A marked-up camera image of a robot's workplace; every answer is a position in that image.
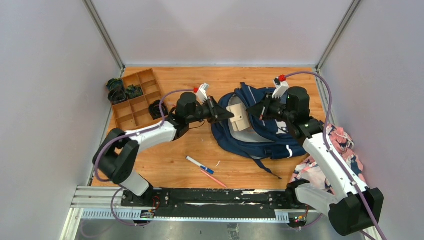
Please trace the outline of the brown leather wallet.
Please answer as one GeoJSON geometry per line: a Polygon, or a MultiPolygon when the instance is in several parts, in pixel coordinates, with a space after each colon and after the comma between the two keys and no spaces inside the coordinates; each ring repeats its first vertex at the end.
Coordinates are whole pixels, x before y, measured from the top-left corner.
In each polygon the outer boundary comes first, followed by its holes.
{"type": "Polygon", "coordinates": [[[251,127],[247,108],[243,103],[229,105],[226,110],[234,115],[229,121],[235,132],[241,132],[251,127]]]}

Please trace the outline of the navy blue backpack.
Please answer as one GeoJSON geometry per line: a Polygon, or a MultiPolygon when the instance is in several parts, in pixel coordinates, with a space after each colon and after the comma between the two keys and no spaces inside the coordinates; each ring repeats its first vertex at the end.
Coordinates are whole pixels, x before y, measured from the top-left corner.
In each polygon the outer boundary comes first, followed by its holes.
{"type": "MultiPolygon", "coordinates": [[[[223,108],[243,104],[246,109],[274,90],[274,87],[255,88],[241,82],[239,88],[224,95],[218,104],[223,108]]],[[[234,130],[229,120],[210,125],[213,137],[223,150],[253,160],[269,174],[272,174],[272,171],[262,163],[263,159],[280,160],[300,157],[307,153],[288,133],[285,122],[274,119],[259,120],[251,114],[247,116],[250,127],[241,131],[234,130]]]]}

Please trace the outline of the white blue marker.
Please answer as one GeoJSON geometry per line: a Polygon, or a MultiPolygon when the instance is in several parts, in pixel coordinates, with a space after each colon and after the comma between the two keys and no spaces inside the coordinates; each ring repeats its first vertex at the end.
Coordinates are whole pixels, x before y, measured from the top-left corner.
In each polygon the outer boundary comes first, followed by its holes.
{"type": "Polygon", "coordinates": [[[190,156],[186,156],[186,159],[188,161],[190,161],[191,163],[195,164],[196,166],[198,166],[199,168],[201,168],[202,170],[204,170],[205,172],[207,172],[210,175],[214,174],[214,171],[208,167],[206,167],[205,165],[201,164],[200,162],[196,161],[194,158],[190,157],[190,156]]]}

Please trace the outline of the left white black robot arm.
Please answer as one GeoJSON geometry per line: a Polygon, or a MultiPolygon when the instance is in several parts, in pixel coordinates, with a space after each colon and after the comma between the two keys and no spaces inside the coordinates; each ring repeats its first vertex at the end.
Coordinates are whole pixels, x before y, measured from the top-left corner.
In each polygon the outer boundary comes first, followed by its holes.
{"type": "Polygon", "coordinates": [[[215,124],[234,117],[212,96],[205,96],[201,101],[198,96],[198,93],[182,90],[176,107],[161,122],[137,130],[111,130],[93,157],[95,176],[102,172],[106,182],[130,191],[140,206],[149,206],[153,201],[154,187],[134,169],[138,154],[180,139],[188,132],[191,123],[207,121],[215,124]]]}

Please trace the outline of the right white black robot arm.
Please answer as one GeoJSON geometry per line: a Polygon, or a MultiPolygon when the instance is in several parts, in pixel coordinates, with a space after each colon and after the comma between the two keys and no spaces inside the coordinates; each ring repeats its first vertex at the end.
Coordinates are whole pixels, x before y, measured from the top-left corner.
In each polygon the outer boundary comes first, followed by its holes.
{"type": "Polygon", "coordinates": [[[370,188],[351,170],[331,144],[321,121],[310,115],[310,96],[303,87],[290,87],[282,103],[267,93],[261,101],[247,108],[260,119],[283,121],[289,134],[314,158],[332,186],[332,192],[320,190],[307,180],[287,185],[286,204],[292,209],[308,205],[329,218],[341,236],[378,227],[384,195],[370,188]]]}

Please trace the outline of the pink pencil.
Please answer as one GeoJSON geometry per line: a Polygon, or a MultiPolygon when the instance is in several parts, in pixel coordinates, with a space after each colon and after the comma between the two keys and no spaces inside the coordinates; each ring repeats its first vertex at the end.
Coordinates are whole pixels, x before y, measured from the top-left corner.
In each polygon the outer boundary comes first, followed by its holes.
{"type": "Polygon", "coordinates": [[[211,180],[213,180],[214,182],[216,182],[217,184],[219,184],[220,186],[224,187],[224,188],[228,188],[227,185],[225,185],[223,182],[219,181],[218,179],[216,179],[215,177],[213,177],[211,174],[207,173],[205,170],[200,169],[200,171],[206,175],[208,178],[210,178],[211,180]]]}

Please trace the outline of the black rolled belt in tray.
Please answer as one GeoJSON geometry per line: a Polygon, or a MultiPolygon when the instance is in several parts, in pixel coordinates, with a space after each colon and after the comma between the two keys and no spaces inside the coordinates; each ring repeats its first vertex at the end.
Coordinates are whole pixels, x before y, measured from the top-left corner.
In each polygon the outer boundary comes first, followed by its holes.
{"type": "Polygon", "coordinates": [[[168,107],[164,103],[161,104],[160,100],[156,100],[150,104],[148,111],[153,120],[162,118],[162,113],[164,116],[169,114],[168,107]]]}

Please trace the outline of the pink patterned cloth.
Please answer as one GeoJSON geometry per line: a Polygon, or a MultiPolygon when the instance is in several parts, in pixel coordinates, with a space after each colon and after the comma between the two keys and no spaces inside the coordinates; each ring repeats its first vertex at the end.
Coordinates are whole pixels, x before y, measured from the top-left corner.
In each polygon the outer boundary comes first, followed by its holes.
{"type": "MultiPolygon", "coordinates": [[[[335,150],[341,155],[348,167],[363,182],[366,182],[363,176],[364,165],[360,161],[358,155],[353,151],[355,143],[348,133],[345,132],[342,127],[329,124],[327,126],[327,134],[335,150]]],[[[290,182],[292,183],[300,180],[307,180],[316,188],[334,194],[333,187],[312,156],[308,156],[294,169],[290,182]]]]}

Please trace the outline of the wooden compartment tray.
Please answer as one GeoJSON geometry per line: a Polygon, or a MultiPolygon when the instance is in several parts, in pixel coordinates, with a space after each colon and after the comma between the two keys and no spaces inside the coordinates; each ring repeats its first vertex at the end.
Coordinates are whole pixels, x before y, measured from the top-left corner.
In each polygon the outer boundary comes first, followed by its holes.
{"type": "Polygon", "coordinates": [[[143,95],[125,102],[112,105],[109,129],[120,128],[123,131],[136,130],[158,123],[161,118],[153,120],[149,113],[149,105],[161,100],[164,92],[159,78],[152,68],[142,68],[138,71],[124,73],[123,88],[130,85],[140,85],[143,95]]]}

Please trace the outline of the green rolled band in tray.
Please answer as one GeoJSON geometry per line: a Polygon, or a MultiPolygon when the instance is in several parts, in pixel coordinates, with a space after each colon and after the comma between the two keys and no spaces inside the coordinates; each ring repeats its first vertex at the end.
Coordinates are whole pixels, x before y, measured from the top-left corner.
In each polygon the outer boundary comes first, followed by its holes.
{"type": "Polygon", "coordinates": [[[144,95],[140,85],[129,85],[125,89],[125,94],[129,100],[132,100],[144,95]]]}

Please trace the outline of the black rolled band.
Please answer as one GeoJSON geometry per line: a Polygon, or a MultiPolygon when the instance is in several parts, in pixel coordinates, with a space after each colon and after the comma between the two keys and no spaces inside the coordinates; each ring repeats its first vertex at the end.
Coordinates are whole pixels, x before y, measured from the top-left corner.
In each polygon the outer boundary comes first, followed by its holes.
{"type": "Polygon", "coordinates": [[[117,105],[128,100],[126,92],[122,88],[112,89],[108,94],[108,100],[112,105],[117,105]]]}

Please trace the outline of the dark green rolled band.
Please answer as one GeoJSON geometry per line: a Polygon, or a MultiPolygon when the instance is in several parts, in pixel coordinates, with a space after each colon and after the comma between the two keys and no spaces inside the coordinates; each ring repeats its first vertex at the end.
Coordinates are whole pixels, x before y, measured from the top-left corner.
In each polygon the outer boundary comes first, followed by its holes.
{"type": "Polygon", "coordinates": [[[106,83],[106,88],[109,92],[117,88],[122,88],[123,86],[124,81],[122,78],[112,78],[106,83]]]}

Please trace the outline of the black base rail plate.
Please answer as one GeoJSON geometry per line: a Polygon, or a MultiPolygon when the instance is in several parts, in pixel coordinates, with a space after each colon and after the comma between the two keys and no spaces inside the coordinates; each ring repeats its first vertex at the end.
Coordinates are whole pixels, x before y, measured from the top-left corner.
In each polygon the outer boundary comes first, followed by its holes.
{"type": "Polygon", "coordinates": [[[302,215],[309,209],[283,190],[213,188],[154,188],[141,197],[125,190],[120,205],[152,209],[157,217],[228,220],[271,220],[278,211],[302,215]]]}

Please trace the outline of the aluminium slotted rail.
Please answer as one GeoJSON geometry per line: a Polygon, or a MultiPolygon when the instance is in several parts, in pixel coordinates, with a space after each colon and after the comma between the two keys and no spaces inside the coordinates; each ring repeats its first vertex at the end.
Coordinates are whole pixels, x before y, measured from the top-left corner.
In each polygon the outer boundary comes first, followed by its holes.
{"type": "Polygon", "coordinates": [[[288,224],[289,208],[275,202],[283,196],[259,189],[155,188],[142,200],[117,187],[78,187],[71,207],[83,209],[84,219],[288,224]]]}

